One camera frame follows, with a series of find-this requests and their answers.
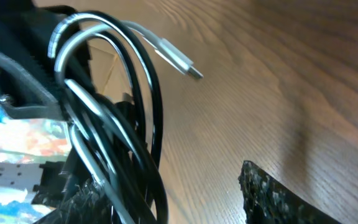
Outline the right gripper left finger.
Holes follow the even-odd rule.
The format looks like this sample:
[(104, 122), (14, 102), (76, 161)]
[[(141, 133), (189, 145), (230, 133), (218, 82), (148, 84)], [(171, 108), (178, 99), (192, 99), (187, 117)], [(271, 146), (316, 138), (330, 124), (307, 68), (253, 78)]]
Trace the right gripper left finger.
[(34, 224), (108, 224), (111, 207), (102, 186), (87, 181), (71, 199)]

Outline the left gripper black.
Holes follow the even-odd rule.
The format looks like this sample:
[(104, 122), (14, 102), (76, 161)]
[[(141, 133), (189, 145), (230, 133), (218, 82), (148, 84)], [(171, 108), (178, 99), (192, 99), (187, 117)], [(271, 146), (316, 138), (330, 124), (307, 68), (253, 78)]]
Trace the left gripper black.
[(68, 120), (48, 44), (54, 28), (76, 9), (0, 0), (0, 105), (13, 119)]

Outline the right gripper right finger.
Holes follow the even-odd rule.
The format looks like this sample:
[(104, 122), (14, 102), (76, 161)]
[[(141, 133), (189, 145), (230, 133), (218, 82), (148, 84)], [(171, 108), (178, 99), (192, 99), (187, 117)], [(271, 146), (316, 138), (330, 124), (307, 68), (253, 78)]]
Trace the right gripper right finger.
[(243, 162), (238, 181), (247, 223), (338, 223), (252, 161)]

